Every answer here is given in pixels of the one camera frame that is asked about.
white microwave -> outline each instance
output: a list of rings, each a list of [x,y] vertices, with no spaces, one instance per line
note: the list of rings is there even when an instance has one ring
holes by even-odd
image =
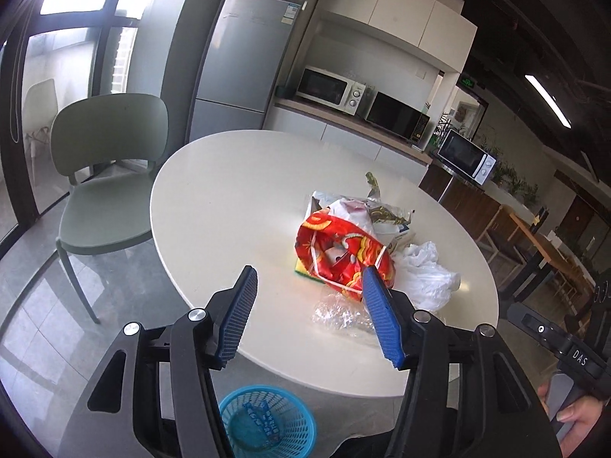
[[[441,143],[437,156],[483,184],[493,170],[496,159],[457,131],[450,130]]]
[[[306,67],[297,96],[354,115],[365,94],[365,85],[316,67]]]

ceiling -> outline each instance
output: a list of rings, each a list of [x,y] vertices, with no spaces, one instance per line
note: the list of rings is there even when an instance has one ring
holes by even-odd
[[[464,68],[550,148],[611,185],[611,0],[464,0],[477,27]],[[535,76],[567,129],[524,79]]]

microwave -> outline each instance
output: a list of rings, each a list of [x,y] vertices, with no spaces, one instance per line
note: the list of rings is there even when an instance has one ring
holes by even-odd
[[[365,94],[365,85],[316,67],[306,67],[297,96],[354,115]]]
[[[368,106],[359,112],[366,122],[412,143],[420,141],[429,121],[428,115],[380,91],[373,93],[367,103]]]
[[[486,181],[496,163],[494,157],[454,130],[445,136],[437,156],[480,185]]]

green chair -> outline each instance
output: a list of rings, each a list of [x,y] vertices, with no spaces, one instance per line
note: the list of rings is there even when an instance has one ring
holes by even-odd
[[[68,252],[101,255],[152,237],[151,190],[167,143],[165,103],[150,94],[108,94],[72,103],[51,128],[51,157],[71,190],[59,225],[59,258],[78,297],[99,324],[83,293]],[[148,160],[142,173],[101,177],[78,184],[78,170],[112,160]]]

silver screw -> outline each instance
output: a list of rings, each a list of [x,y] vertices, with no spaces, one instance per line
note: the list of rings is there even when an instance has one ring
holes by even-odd
[[[191,310],[189,312],[189,320],[193,322],[197,322],[206,318],[206,311],[202,308],[196,308],[195,310]]]
[[[495,332],[496,332],[496,330],[494,330],[494,327],[491,326],[490,324],[481,324],[480,325],[480,334],[482,336],[486,336],[487,338],[491,338],[492,336],[494,336]]]
[[[426,324],[431,320],[431,314],[426,310],[416,310],[414,312],[414,320],[416,322],[420,322],[421,324]]]
[[[123,327],[123,334],[133,336],[140,330],[140,326],[136,322],[131,322]]]

